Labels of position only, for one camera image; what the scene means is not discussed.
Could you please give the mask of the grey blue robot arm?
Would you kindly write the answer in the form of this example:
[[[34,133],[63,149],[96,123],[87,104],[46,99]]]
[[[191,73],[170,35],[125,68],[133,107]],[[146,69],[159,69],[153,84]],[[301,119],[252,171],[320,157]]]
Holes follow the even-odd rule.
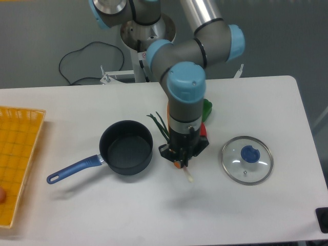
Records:
[[[182,1],[194,37],[180,45],[166,38],[160,1],[90,1],[101,27],[131,24],[128,46],[145,52],[146,61],[168,97],[167,143],[163,158],[183,169],[208,143],[201,133],[206,91],[205,68],[240,56],[245,49],[242,30],[227,25],[214,1]]]

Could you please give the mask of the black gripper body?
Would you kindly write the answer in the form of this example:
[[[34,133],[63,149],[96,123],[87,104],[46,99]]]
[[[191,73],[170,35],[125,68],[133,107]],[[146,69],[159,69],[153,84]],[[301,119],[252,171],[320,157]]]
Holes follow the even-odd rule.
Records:
[[[207,137],[200,136],[200,130],[191,131],[188,134],[180,134],[171,131],[169,143],[159,147],[160,155],[169,161],[179,161],[179,150],[189,149],[189,160],[198,156],[207,146]]]

